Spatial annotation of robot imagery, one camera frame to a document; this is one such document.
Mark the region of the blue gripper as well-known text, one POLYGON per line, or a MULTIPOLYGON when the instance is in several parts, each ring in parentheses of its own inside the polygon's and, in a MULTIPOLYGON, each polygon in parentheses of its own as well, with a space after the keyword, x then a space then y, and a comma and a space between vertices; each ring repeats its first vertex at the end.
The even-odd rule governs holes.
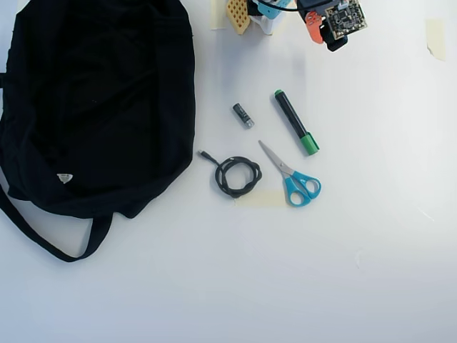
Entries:
POLYGON ((342 38, 335 39, 331 27, 327 22, 323 23, 325 10, 336 6, 338 0, 298 0, 297 9, 304 21, 310 34, 311 40, 317 44, 326 43, 327 49, 335 52, 348 43, 348 37, 343 35, 342 38))

